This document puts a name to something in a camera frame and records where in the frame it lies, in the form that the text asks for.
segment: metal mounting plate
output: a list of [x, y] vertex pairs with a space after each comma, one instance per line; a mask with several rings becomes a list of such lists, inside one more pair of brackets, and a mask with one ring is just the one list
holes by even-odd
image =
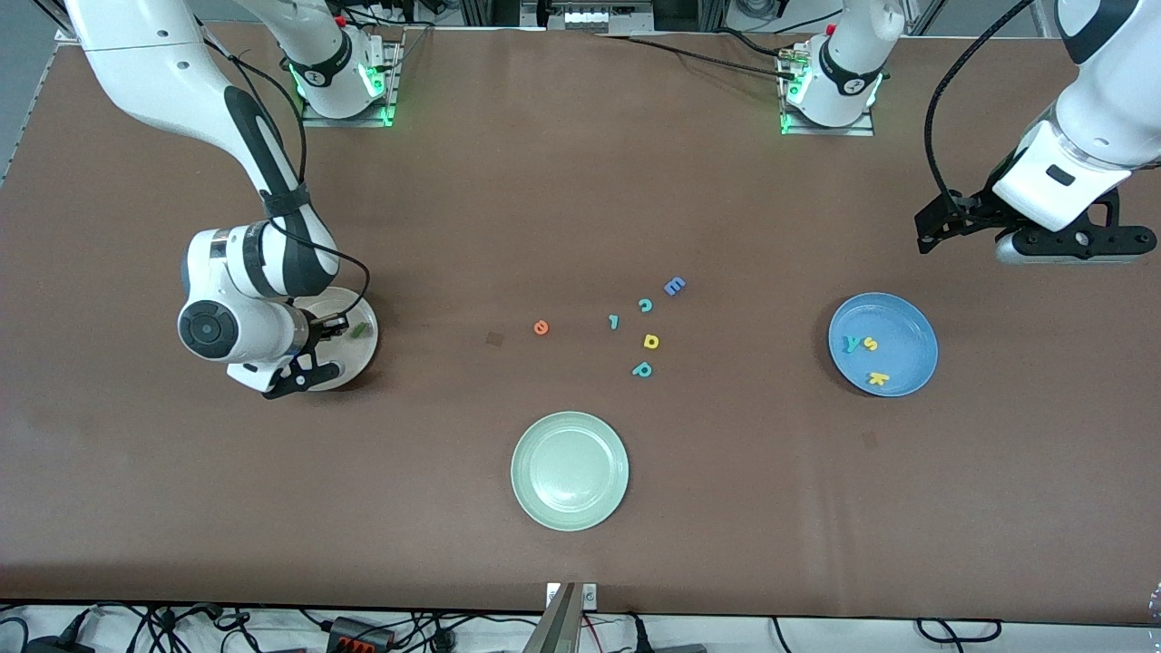
[[[548, 590], [545, 596], [545, 607], [547, 608], [553, 603], [553, 597], [560, 591], [561, 583], [548, 583]], [[580, 588], [582, 596], [584, 597], [584, 604], [582, 609], [585, 612], [597, 611], [597, 583], [584, 583]]]

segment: black cable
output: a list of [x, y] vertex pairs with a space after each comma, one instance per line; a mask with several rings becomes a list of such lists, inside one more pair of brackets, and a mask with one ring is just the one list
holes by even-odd
[[421, 623], [421, 620], [423, 620], [423, 612], [411, 613], [411, 632], [408, 634], [408, 637], [395, 643], [396, 648], [402, 648], [408, 644], [410, 644], [411, 640], [416, 638], [416, 634], [423, 634], [424, 629], [427, 627], [432, 622], [434, 622], [435, 617], [432, 617], [431, 620], [426, 624]]
[[[290, 94], [287, 92], [287, 89], [281, 84], [279, 84], [277, 80], [275, 80], [273, 77], [271, 77], [271, 76], [266, 74], [265, 72], [262, 72], [261, 70], [259, 70], [259, 69], [257, 69], [257, 67], [247, 64], [246, 62], [244, 62], [243, 59], [238, 58], [235, 55], [226, 55], [225, 52], [222, 51], [221, 48], [218, 48], [217, 45], [215, 45], [210, 41], [205, 41], [205, 44], [208, 46], [210, 46], [214, 51], [216, 51], [218, 55], [222, 55], [228, 60], [230, 60], [235, 66], [238, 66], [238, 71], [241, 72], [244, 77], [245, 77], [246, 73], [243, 71], [243, 69], [246, 69], [246, 70], [253, 72], [254, 74], [261, 77], [266, 81], [271, 82], [272, 85], [274, 85], [274, 87], [277, 88], [279, 92], [282, 94], [282, 98], [286, 99], [287, 103], [290, 105], [290, 108], [294, 110], [295, 121], [298, 123], [298, 142], [301, 144], [301, 146], [300, 146], [300, 155], [301, 155], [301, 157], [300, 157], [300, 160], [298, 160], [298, 182], [303, 184], [307, 180], [307, 128], [303, 124], [302, 113], [298, 110], [298, 105], [290, 98]], [[258, 101], [259, 105], [261, 105], [261, 100], [257, 100], [255, 99], [255, 101]], [[349, 254], [345, 254], [345, 253], [342, 253], [342, 252], [340, 252], [338, 250], [332, 250], [331, 247], [327, 247], [326, 245], [320, 245], [318, 243], [315, 243], [315, 242], [311, 242], [311, 241], [307, 241], [305, 238], [300, 238], [298, 236], [295, 236], [294, 234], [290, 234], [286, 229], [279, 227], [277, 223], [275, 223], [273, 220], [267, 221], [267, 223], [271, 227], [273, 227], [275, 231], [281, 232], [283, 236], [286, 236], [287, 238], [290, 238], [291, 241], [295, 241], [300, 245], [308, 246], [308, 247], [310, 247], [312, 250], [318, 250], [318, 251], [322, 251], [322, 252], [326, 252], [326, 253], [329, 253], [331, 256], [339, 257], [342, 260], [351, 261], [352, 264], [354, 264], [355, 266], [358, 266], [359, 270], [361, 270], [362, 273], [363, 273], [362, 289], [359, 290], [359, 296], [356, 296], [355, 300], [353, 302], [351, 302], [351, 306], [348, 306], [346, 309], [344, 309], [341, 313], [339, 313], [339, 315], [345, 317], [348, 313], [351, 313], [352, 310], [354, 310], [354, 308], [356, 306], [359, 306], [359, 302], [362, 301], [363, 297], [367, 295], [367, 288], [370, 287], [370, 270], [366, 265], [363, 265], [363, 263], [361, 260], [359, 260], [359, 259], [356, 259], [356, 258], [354, 258], [354, 257], [352, 257]]]
[[[495, 622], [497, 624], [506, 624], [506, 623], [511, 623], [511, 622], [519, 622], [521, 624], [528, 624], [532, 627], [536, 627], [536, 625], [539, 625], [536, 622], [534, 622], [532, 619], [524, 619], [521, 617], [491, 617], [489, 615], [476, 615], [476, 617], [478, 617], [481, 619], [484, 619], [485, 622]], [[611, 623], [613, 623], [613, 622], [599, 622], [598, 623], [596, 619], [593, 619], [593, 625], [597, 625], [597, 626], [604, 625], [604, 624], [611, 624]]]
[[348, 13], [348, 14], [354, 14], [356, 16], [362, 16], [365, 19], [370, 19], [370, 20], [375, 21], [375, 24], [390, 24], [390, 26], [417, 26], [417, 24], [421, 24], [421, 26], [425, 26], [425, 27], [435, 27], [435, 23], [433, 23], [431, 21], [392, 21], [391, 19], [384, 19], [384, 17], [381, 17], [381, 16], [376, 16], [374, 14], [367, 14], [367, 13], [363, 13], [363, 12], [358, 12], [355, 9], [352, 9], [351, 7], [342, 7], [342, 10], [346, 12], [346, 13]]
[[842, 14], [842, 13], [843, 13], [843, 10], [838, 9], [837, 12], [831, 12], [831, 13], [827, 14], [825, 16], [819, 16], [816, 19], [810, 19], [808, 21], [802, 21], [800, 23], [794, 23], [791, 27], [784, 27], [783, 29], [778, 29], [778, 30], [771, 31], [770, 34], [786, 34], [787, 31], [789, 31], [792, 29], [798, 29], [798, 28], [800, 28], [800, 27], [802, 27], [805, 24], [816, 23], [819, 21], [824, 21], [827, 19], [832, 19], [832, 17], [835, 17], [838, 14]]
[[733, 36], [734, 38], [737, 38], [738, 41], [741, 41], [747, 48], [753, 50], [755, 52], [759, 52], [759, 53], [766, 55], [769, 57], [777, 57], [778, 56], [778, 50], [771, 50], [770, 48], [763, 48], [762, 45], [758, 45], [753, 41], [750, 41], [749, 36], [742, 34], [741, 31], [738, 31], [738, 30], [736, 30], [736, 29], [734, 29], [731, 27], [720, 27], [720, 28], [715, 29], [714, 33], [715, 34], [728, 34], [728, 35]]
[[319, 245], [318, 243], [308, 241], [305, 238], [300, 238], [298, 236], [295, 236], [294, 234], [291, 234], [291, 232], [287, 231], [286, 229], [279, 227], [279, 224], [276, 222], [274, 222], [274, 220], [267, 221], [267, 224], [269, 224], [271, 227], [273, 227], [274, 230], [277, 231], [279, 234], [282, 234], [287, 238], [290, 238], [291, 241], [298, 243], [300, 245], [305, 245], [305, 246], [311, 247], [313, 250], [318, 250], [320, 252], [326, 252], [326, 253], [329, 253], [331, 256], [337, 256], [337, 257], [341, 258], [342, 260], [351, 261], [352, 264], [354, 264], [355, 266], [358, 266], [359, 270], [362, 271], [362, 273], [363, 273], [363, 286], [362, 286], [362, 288], [359, 289], [359, 295], [354, 299], [353, 302], [351, 302], [351, 306], [348, 306], [347, 308], [345, 308], [345, 309], [342, 309], [341, 311], [338, 313], [339, 316], [346, 317], [346, 315], [348, 313], [351, 313], [352, 310], [354, 310], [355, 307], [359, 306], [359, 302], [361, 302], [363, 300], [363, 297], [367, 296], [367, 288], [370, 287], [370, 270], [366, 265], [363, 265], [363, 261], [356, 259], [355, 257], [353, 257], [351, 254], [345, 254], [345, 253], [340, 252], [339, 250], [332, 250], [331, 247], [327, 247], [326, 245]]
[[301, 613], [301, 615], [302, 615], [303, 617], [307, 617], [307, 620], [308, 620], [308, 622], [310, 622], [310, 623], [315, 624], [315, 625], [316, 625], [316, 626], [318, 626], [318, 627], [323, 627], [323, 624], [325, 624], [325, 623], [326, 623], [326, 622], [324, 622], [324, 620], [320, 620], [320, 619], [316, 619], [315, 617], [311, 617], [311, 616], [310, 616], [310, 612], [308, 612], [308, 611], [303, 610], [302, 608], [298, 608], [298, 613]]
[[77, 644], [77, 639], [80, 637], [80, 627], [85, 624], [85, 617], [92, 611], [92, 608], [85, 608], [79, 615], [73, 617], [73, 620], [68, 622], [65, 630], [60, 631], [60, 634], [57, 636], [57, 644], [66, 647], [72, 647], [72, 645]]
[[450, 629], [447, 630], [447, 631], [444, 631], [444, 627], [439, 623], [439, 615], [435, 615], [435, 632], [432, 634], [431, 639], [427, 640], [428, 646], [425, 646], [424, 651], [426, 651], [427, 648], [431, 648], [432, 653], [435, 653], [435, 638], [438, 638], [441, 632], [448, 632], [448, 633], [450, 633], [452, 631], [450, 631]]
[[[237, 608], [235, 608], [233, 611], [237, 613], [239, 610]], [[250, 645], [250, 648], [254, 653], [262, 653], [262, 648], [260, 646], [258, 646], [258, 638], [255, 638], [254, 636], [250, 634], [250, 631], [246, 630], [246, 622], [245, 620], [238, 622], [238, 632], [241, 633], [241, 638], [246, 640], [246, 644]]]
[[21, 619], [20, 617], [5, 617], [0, 619], [0, 626], [3, 624], [16, 624], [20, 626], [20, 630], [24, 631], [24, 639], [21, 640], [20, 651], [17, 652], [23, 653], [24, 650], [28, 648], [28, 622]]
[[412, 45], [411, 48], [408, 48], [408, 51], [403, 53], [403, 57], [399, 57], [399, 64], [401, 65], [403, 64], [404, 60], [406, 60], [406, 58], [409, 56], [411, 56], [411, 52], [413, 52], [417, 48], [419, 48], [419, 44], [423, 43], [424, 37], [427, 36], [427, 33], [432, 31], [433, 29], [435, 29], [435, 23], [433, 23], [431, 21], [392, 21], [390, 19], [383, 19], [383, 17], [376, 16], [374, 14], [366, 14], [363, 12], [356, 12], [355, 9], [352, 9], [351, 7], [342, 7], [341, 10], [346, 12], [347, 14], [351, 14], [352, 21], [354, 21], [354, 16], [362, 16], [365, 19], [370, 19], [370, 20], [375, 21], [374, 23], [361, 23], [361, 24], [355, 21], [355, 23], [356, 23], [355, 27], [359, 27], [359, 28], [367, 27], [368, 24], [385, 24], [385, 26], [397, 26], [397, 27], [424, 26], [424, 30], [420, 31], [419, 36], [416, 37], [414, 45]]
[[[279, 81], [273, 77], [266, 74], [266, 72], [264, 72], [261, 69], [257, 69], [247, 64], [245, 60], [235, 55], [225, 53], [224, 51], [222, 51], [221, 48], [218, 48], [210, 41], [205, 41], [205, 44], [209, 45], [210, 49], [212, 49], [218, 55], [225, 57], [226, 60], [229, 60], [231, 64], [233, 64], [235, 67], [238, 69], [238, 72], [241, 73], [241, 77], [246, 78], [247, 84], [250, 84], [250, 78], [246, 77], [246, 71], [248, 70], [250, 72], [257, 74], [258, 77], [261, 77], [262, 79], [268, 81], [272, 86], [277, 88], [279, 93], [282, 95], [282, 99], [286, 100], [288, 105], [290, 105], [290, 110], [294, 112], [295, 122], [298, 123], [298, 173], [297, 173], [298, 184], [305, 181], [307, 180], [307, 125], [303, 124], [302, 112], [298, 110], [298, 103], [294, 101], [294, 98], [290, 96], [290, 93], [286, 89], [284, 86], [279, 84]], [[271, 128], [275, 131], [275, 138], [279, 141], [279, 145], [282, 145], [282, 138], [279, 134], [276, 134], [277, 127], [274, 125], [274, 120], [269, 117], [271, 114], [266, 109], [266, 105], [262, 102], [262, 99], [258, 95], [257, 91], [254, 91], [254, 101], [258, 102], [258, 107], [262, 109], [264, 115], [266, 115], [267, 122], [271, 123]]]
[[786, 638], [783, 637], [783, 626], [778, 624], [778, 617], [770, 617], [774, 622], [774, 634], [778, 636], [778, 644], [783, 646], [783, 651], [791, 653], [791, 647], [786, 645]]
[[[453, 630], [460, 627], [461, 625], [470, 622], [471, 619], [476, 619], [476, 618], [479, 618], [479, 616], [478, 615], [471, 615], [471, 616], [464, 617], [464, 618], [460, 619], [459, 622], [455, 622], [454, 624], [445, 627], [444, 630], [445, 631], [453, 631]], [[401, 653], [412, 653], [413, 651], [418, 651], [418, 650], [427, 646], [428, 640], [433, 639], [434, 637], [435, 636], [432, 636], [431, 638], [424, 638], [424, 640], [420, 641], [419, 644], [414, 644], [414, 645], [412, 645], [409, 648], [404, 648]]]
[[[936, 637], [929, 633], [926, 629], [923, 627], [923, 622], [935, 622], [939, 624], [940, 626], [943, 626], [945, 631], [947, 631], [947, 634], [950, 637]], [[918, 619], [915, 619], [915, 625], [920, 629], [920, 634], [923, 636], [923, 639], [926, 639], [928, 641], [933, 641], [939, 645], [954, 644], [957, 653], [964, 653], [965, 644], [987, 644], [989, 641], [994, 641], [997, 637], [1000, 637], [1000, 633], [1003, 632], [1003, 624], [1000, 619], [985, 619], [981, 623], [991, 624], [996, 626], [996, 630], [983, 637], [959, 637], [958, 634], [956, 634], [956, 631], [952, 630], [951, 625], [949, 625], [947, 622], [945, 622], [944, 619], [928, 618], [928, 617], [921, 617]]]
[[714, 57], [709, 57], [709, 56], [701, 55], [701, 53], [698, 53], [698, 52], [691, 52], [688, 50], [682, 50], [680, 48], [673, 48], [672, 45], [665, 45], [663, 43], [657, 43], [656, 41], [640, 41], [640, 40], [633, 38], [633, 37], [627, 37], [625, 40], [628, 41], [629, 43], [640, 43], [641, 45], [649, 45], [650, 48], [659, 48], [659, 49], [665, 50], [668, 52], [673, 52], [675, 55], [682, 55], [682, 56], [685, 56], [685, 57], [692, 57], [694, 59], [701, 59], [702, 62], [709, 62], [711, 64], [717, 64], [720, 66], [726, 66], [726, 67], [743, 70], [743, 71], [748, 71], [748, 72], [756, 72], [756, 73], [759, 73], [759, 74], [769, 74], [770, 77], [777, 77], [779, 79], [794, 79], [794, 76], [792, 73], [789, 73], [789, 72], [781, 72], [781, 71], [769, 70], [769, 69], [759, 69], [759, 67], [755, 67], [755, 66], [748, 66], [745, 64], [737, 64], [737, 63], [734, 63], [734, 62], [727, 62], [726, 59], [716, 59]]
[[282, 142], [282, 131], [279, 130], [279, 124], [274, 122], [274, 116], [271, 115], [271, 110], [266, 108], [266, 102], [262, 101], [262, 96], [258, 93], [258, 88], [254, 88], [254, 82], [250, 80], [250, 76], [246, 74], [246, 69], [238, 64], [240, 59], [231, 59], [231, 63], [238, 69], [238, 73], [241, 74], [241, 79], [246, 80], [246, 86], [250, 87], [250, 93], [254, 96], [254, 101], [258, 102], [258, 108], [262, 110], [262, 117], [269, 123], [271, 130], [274, 131], [274, 139], [277, 141], [279, 146], [286, 150], [286, 144]]
[[134, 637], [129, 639], [129, 646], [125, 647], [125, 653], [137, 652], [137, 637], [140, 636], [142, 631], [145, 629], [145, 623], [149, 620], [149, 615], [142, 615], [142, 620], [137, 623], [137, 630], [134, 631]]
[[641, 620], [641, 617], [636, 612], [629, 612], [633, 617], [633, 624], [637, 629], [637, 648], [636, 653], [654, 653], [652, 645], [649, 644], [649, 632], [646, 631], [646, 623]]
[[1008, 24], [1008, 21], [1012, 20], [1016, 14], [1023, 12], [1025, 7], [1031, 5], [1032, 1], [1033, 0], [1019, 0], [1011, 9], [1008, 9], [1008, 13], [1000, 16], [1000, 20], [991, 23], [991, 27], [986, 29], [983, 34], [973, 41], [972, 44], [967, 46], [967, 50], [964, 50], [964, 53], [956, 59], [956, 63], [951, 65], [947, 73], [944, 74], [943, 79], [939, 80], [939, 84], [936, 85], [935, 92], [931, 93], [931, 101], [928, 103], [928, 115], [923, 120], [923, 150], [928, 156], [928, 166], [931, 168], [931, 177], [936, 180], [936, 186], [939, 187], [939, 194], [943, 195], [944, 203], [947, 204], [947, 210], [951, 213], [952, 217], [959, 217], [959, 207], [956, 204], [956, 200], [952, 199], [951, 192], [947, 189], [947, 185], [944, 184], [943, 174], [939, 173], [939, 164], [936, 163], [935, 146], [931, 143], [931, 131], [936, 120], [936, 107], [939, 106], [939, 98], [942, 98], [944, 91], [947, 89], [947, 85], [956, 78], [960, 69], [967, 64], [967, 60], [972, 58], [972, 55], [975, 55], [976, 50], [979, 50], [989, 38], [1000, 31], [1001, 28]]
[[238, 631], [238, 630], [232, 630], [232, 631], [225, 633], [225, 637], [222, 638], [222, 646], [218, 648], [218, 653], [225, 653], [225, 645], [226, 645], [226, 643], [230, 641], [231, 637], [233, 637], [236, 634], [239, 634], [239, 633], [241, 633], [241, 631]]

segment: electrical wires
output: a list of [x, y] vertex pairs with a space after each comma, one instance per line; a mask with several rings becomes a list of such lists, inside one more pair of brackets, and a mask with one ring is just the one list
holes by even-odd
[[589, 615], [582, 615], [582, 617], [584, 618], [584, 625], [592, 633], [592, 641], [597, 645], [597, 653], [605, 653], [605, 647], [600, 645], [600, 638], [597, 637], [597, 629], [593, 627], [592, 619], [589, 618]]
[[277, 218], [271, 220], [269, 222], [267, 222], [267, 224], [269, 224], [279, 234], [282, 234], [287, 238], [290, 238], [295, 243], [298, 243], [300, 245], [310, 247], [312, 250], [318, 250], [320, 252], [326, 252], [326, 253], [329, 253], [331, 256], [339, 257], [342, 260], [351, 263], [352, 265], [354, 265], [355, 267], [358, 267], [359, 270], [362, 271], [362, 273], [363, 273], [363, 285], [362, 285], [362, 288], [359, 289], [359, 294], [355, 296], [354, 301], [352, 301], [351, 304], [347, 306], [347, 308], [340, 310], [337, 314], [340, 317], [346, 317], [346, 315], [348, 313], [351, 313], [352, 310], [354, 310], [355, 307], [359, 306], [359, 302], [361, 302], [363, 300], [363, 297], [367, 296], [367, 289], [370, 287], [370, 270], [363, 264], [363, 261], [356, 259], [355, 257], [353, 257], [351, 254], [345, 254], [345, 253], [340, 252], [339, 250], [332, 250], [331, 247], [327, 247], [326, 245], [319, 245], [318, 243], [315, 243], [312, 241], [308, 241], [308, 239], [302, 238], [300, 236], [295, 236], [294, 234], [291, 234], [291, 232], [287, 231], [286, 229], [283, 229], [277, 222], [274, 222], [274, 220], [277, 220]]
[[279, 142], [279, 145], [282, 145], [282, 135], [279, 132], [279, 128], [274, 123], [274, 119], [271, 116], [269, 109], [266, 108], [266, 103], [262, 102], [261, 95], [258, 94], [258, 89], [254, 88], [254, 84], [250, 80], [250, 76], [246, 74], [246, 71], [250, 71], [257, 74], [258, 77], [261, 77], [262, 79], [268, 81], [272, 86], [277, 88], [279, 93], [282, 95], [282, 99], [286, 100], [288, 105], [290, 105], [290, 110], [294, 112], [295, 122], [298, 124], [300, 146], [298, 146], [298, 172], [296, 177], [298, 179], [298, 184], [305, 181], [307, 180], [307, 125], [303, 124], [302, 112], [298, 110], [298, 103], [294, 101], [294, 98], [290, 96], [290, 93], [287, 92], [284, 86], [279, 84], [276, 79], [266, 74], [260, 69], [257, 69], [247, 64], [239, 56], [226, 52], [218, 43], [215, 43], [209, 38], [205, 38], [203, 43], [205, 43], [208, 48], [210, 48], [218, 55], [225, 57], [228, 62], [230, 62], [231, 64], [233, 64], [236, 69], [238, 69], [238, 72], [241, 74], [243, 79], [246, 80], [246, 85], [250, 87], [251, 93], [253, 93], [254, 101], [258, 102], [258, 108], [261, 109], [262, 115], [266, 117], [266, 122], [269, 123], [271, 131], [274, 132], [274, 138]]
[[652, 645], [649, 644], [649, 633], [646, 631], [646, 623], [635, 612], [629, 612], [633, 617], [633, 624], [637, 629], [637, 648], [636, 653], [654, 653]]
[[944, 184], [943, 174], [939, 173], [939, 164], [936, 163], [935, 146], [931, 143], [931, 131], [936, 120], [936, 107], [939, 106], [939, 98], [942, 98], [944, 91], [947, 89], [947, 85], [956, 78], [960, 69], [967, 64], [967, 60], [972, 58], [972, 55], [975, 55], [975, 52], [985, 43], [987, 43], [989, 38], [1008, 24], [1008, 21], [1012, 20], [1016, 14], [1023, 12], [1025, 7], [1031, 5], [1032, 1], [1033, 0], [1019, 0], [1011, 9], [1008, 9], [1008, 13], [1000, 16], [1000, 20], [991, 23], [991, 27], [986, 29], [983, 34], [973, 41], [972, 44], [967, 46], [967, 50], [964, 50], [964, 53], [956, 59], [956, 63], [951, 65], [947, 73], [944, 74], [943, 79], [939, 80], [939, 84], [936, 85], [935, 92], [931, 93], [931, 102], [928, 103], [928, 115], [923, 120], [923, 149], [928, 156], [928, 166], [931, 168], [931, 177], [935, 179], [936, 186], [939, 187], [939, 194], [943, 195], [944, 202], [947, 204], [947, 210], [953, 217], [959, 216], [959, 207], [956, 204], [956, 200], [952, 199], [951, 192], [947, 189], [947, 185]]
[[715, 57], [709, 57], [700, 52], [691, 52], [688, 50], [682, 50], [680, 48], [673, 48], [672, 45], [665, 45], [664, 43], [657, 43], [656, 41], [641, 41], [640, 38], [628, 37], [625, 38], [629, 43], [640, 43], [641, 45], [649, 45], [650, 48], [657, 48], [659, 50], [665, 50], [666, 52], [673, 52], [683, 57], [691, 57], [694, 59], [700, 59], [702, 62], [708, 62], [711, 64], [717, 64], [719, 66], [726, 66], [730, 69], [736, 69], [747, 72], [755, 72], [758, 74], [769, 74], [770, 77], [777, 77], [779, 79], [794, 79], [794, 76], [789, 72], [776, 71], [770, 69], [759, 69], [756, 66], [748, 66], [745, 64], [738, 64], [735, 62], [727, 62], [726, 59], [719, 59]]
[[308, 612], [308, 611], [303, 610], [302, 608], [300, 608], [300, 609], [298, 609], [298, 613], [301, 613], [301, 615], [302, 615], [303, 617], [307, 617], [307, 620], [308, 620], [308, 622], [310, 622], [310, 623], [315, 624], [315, 625], [316, 625], [316, 626], [318, 626], [318, 627], [323, 627], [323, 624], [325, 624], [325, 623], [326, 623], [326, 622], [323, 622], [323, 620], [320, 620], [320, 619], [316, 619], [315, 617], [311, 617], [311, 616], [310, 616], [310, 612]]
[[0, 619], [0, 626], [5, 624], [16, 624], [17, 626], [20, 626], [20, 630], [23, 631], [22, 636], [23, 639], [21, 639], [20, 651], [17, 652], [17, 653], [23, 653], [23, 651], [28, 648], [28, 622], [21, 619], [20, 617], [5, 617]]
[[819, 22], [819, 21], [824, 21], [824, 20], [827, 20], [827, 19], [832, 19], [832, 17], [835, 17], [835, 16], [837, 16], [838, 14], [842, 14], [842, 13], [843, 13], [843, 10], [842, 10], [842, 9], [838, 9], [837, 12], [831, 12], [831, 13], [827, 14], [825, 16], [819, 16], [819, 17], [816, 17], [816, 19], [810, 19], [810, 20], [808, 20], [808, 21], [802, 21], [802, 22], [800, 22], [800, 23], [794, 23], [794, 24], [792, 24], [791, 27], [784, 27], [784, 28], [781, 28], [781, 29], [778, 29], [778, 30], [774, 30], [774, 31], [771, 31], [770, 34], [786, 34], [787, 31], [791, 31], [792, 29], [798, 29], [798, 28], [800, 28], [800, 27], [802, 27], [802, 26], [807, 26], [807, 24], [810, 24], [810, 23], [816, 23], [816, 22]]
[[[447, 625], [444, 625], [442, 622], [441, 622], [441, 619], [447, 619], [450, 623], [447, 624]], [[366, 629], [366, 630], [363, 630], [363, 631], [354, 634], [353, 637], [351, 637], [351, 639], [352, 640], [360, 640], [360, 639], [362, 639], [363, 637], [366, 637], [366, 636], [368, 636], [370, 633], [380, 632], [380, 631], [384, 631], [384, 630], [389, 630], [389, 629], [394, 629], [396, 626], [401, 626], [403, 624], [409, 624], [410, 623], [411, 624], [411, 631], [406, 636], [396, 639], [392, 643], [392, 648], [396, 650], [396, 651], [398, 651], [398, 653], [414, 653], [417, 651], [425, 650], [428, 646], [439, 645], [440, 641], [448, 641], [448, 640], [450, 640], [452, 639], [450, 634], [453, 633], [453, 631], [455, 629], [462, 626], [463, 624], [466, 624], [468, 622], [475, 620], [475, 619], [483, 619], [483, 620], [486, 620], [486, 622], [499, 623], [499, 624], [503, 624], [503, 623], [522, 623], [522, 624], [527, 624], [529, 626], [536, 626], [536, 622], [535, 620], [533, 620], [533, 619], [525, 619], [525, 618], [521, 618], [521, 617], [492, 617], [491, 615], [485, 615], [485, 613], [467, 613], [466, 615], [466, 613], [455, 613], [455, 612], [413, 612], [411, 615], [411, 617], [409, 617], [406, 619], [402, 619], [402, 620], [398, 620], [398, 622], [395, 622], [395, 623], [383, 624], [383, 625], [378, 625], [378, 626], [368, 627], [368, 629]], [[597, 637], [596, 626], [618, 623], [616, 620], [592, 619], [587, 615], [584, 617], [584, 619], [585, 619], [585, 623], [586, 623], [586, 627], [589, 627], [592, 631], [594, 639]], [[432, 626], [434, 626], [435, 630], [434, 630], [434, 632], [432, 632], [431, 634], [428, 634], [427, 633], [427, 629], [430, 629]], [[630, 651], [630, 650], [621, 650], [621, 651], [616, 651], [614, 653], [626, 653], [627, 651]], [[637, 652], [639, 653], [651, 653], [651, 651], [652, 651], [652, 648], [641, 648], [640, 646], [637, 647]], [[339, 647], [336, 647], [336, 648], [327, 650], [325, 653], [346, 653], [346, 652], [344, 650], [339, 648]]]
[[[333, 2], [332, 0], [327, 1], [332, 5], [339, 6], [338, 2]], [[376, 24], [388, 26], [388, 27], [423, 26], [424, 29], [423, 31], [419, 33], [419, 36], [416, 37], [416, 43], [410, 48], [408, 48], [408, 50], [403, 53], [403, 56], [399, 57], [399, 64], [403, 64], [403, 62], [411, 56], [411, 52], [413, 52], [417, 48], [419, 48], [419, 44], [424, 42], [424, 37], [427, 36], [427, 33], [435, 29], [435, 23], [431, 21], [392, 21], [390, 19], [383, 19], [374, 14], [368, 14], [366, 12], [360, 12], [358, 9], [352, 9], [351, 7], [344, 7], [344, 6], [339, 6], [339, 10], [345, 12], [348, 16], [351, 16], [351, 23], [360, 29]], [[368, 19], [374, 22], [369, 23], [360, 22], [359, 20], [355, 19], [355, 16]]]
[[774, 622], [774, 634], [778, 636], [778, 644], [781, 645], [785, 653], [792, 653], [791, 647], [786, 644], [786, 638], [783, 636], [783, 626], [778, 623], [778, 617], [770, 617]]
[[[926, 629], [923, 627], [924, 622], [935, 622], [939, 624], [940, 627], [947, 631], [947, 634], [950, 637], [937, 637], [929, 633]], [[933, 641], [939, 645], [954, 644], [957, 653], [964, 653], [965, 644], [987, 644], [989, 641], [995, 640], [997, 637], [1000, 637], [1000, 633], [1003, 632], [1003, 624], [1002, 622], [1000, 622], [1000, 619], [986, 619], [983, 623], [996, 626], [996, 630], [983, 637], [959, 637], [958, 634], [956, 634], [956, 631], [952, 630], [952, 627], [947, 625], [947, 622], [945, 622], [944, 619], [932, 619], [932, 618], [915, 619], [915, 625], [916, 627], [920, 629], [920, 634], [923, 636], [923, 639], [926, 639], [928, 641]]]
[[760, 55], [766, 55], [767, 57], [777, 57], [778, 56], [778, 50], [771, 50], [770, 48], [763, 48], [762, 45], [758, 45], [753, 41], [750, 41], [750, 37], [748, 37], [747, 35], [742, 34], [741, 31], [738, 31], [738, 30], [736, 30], [736, 29], [734, 29], [731, 27], [720, 27], [720, 28], [715, 29], [714, 33], [716, 33], [716, 34], [728, 34], [728, 35], [733, 36], [734, 38], [737, 38], [738, 41], [741, 41], [742, 44], [745, 45], [747, 48], [749, 48], [749, 49], [751, 49], [755, 52], [758, 52]]

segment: white plate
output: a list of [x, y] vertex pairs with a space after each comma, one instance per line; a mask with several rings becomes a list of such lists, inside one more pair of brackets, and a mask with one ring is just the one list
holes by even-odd
[[557, 531], [604, 522], [629, 486], [616, 431], [587, 412], [564, 411], [525, 431], [512, 454], [512, 490], [529, 517]]
[[[295, 300], [295, 308], [309, 310], [315, 317], [322, 317], [331, 313], [339, 313], [351, 306], [359, 294], [347, 288], [331, 286], [312, 297], [298, 297]], [[342, 367], [342, 373], [330, 381], [324, 381], [312, 388], [313, 390], [330, 390], [354, 379], [362, 372], [370, 358], [375, 356], [375, 346], [378, 344], [378, 322], [375, 321], [375, 311], [370, 309], [367, 300], [361, 300], [351, 313], [347, 314], [351, 326], [338, 338], [322, 340], [315, 347], [318, 356], [318, 364], [325, 365], [329, 361], [338, 361]], [[367, 328], [358, 338], [352, 338], [351, 333], [360, 322], [366, 322]], [[303, 367], [310, 367], [310, 360], [301, 358], [298, 360]]]

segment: light green plate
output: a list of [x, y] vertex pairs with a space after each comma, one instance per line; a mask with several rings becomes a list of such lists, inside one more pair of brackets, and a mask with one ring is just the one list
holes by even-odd
[[629, 486], [616, 431], [587, 412], [555, 412], [524, 432], [512, 454], [512, 490], [529, 517], [556, 531], [604, 522]]

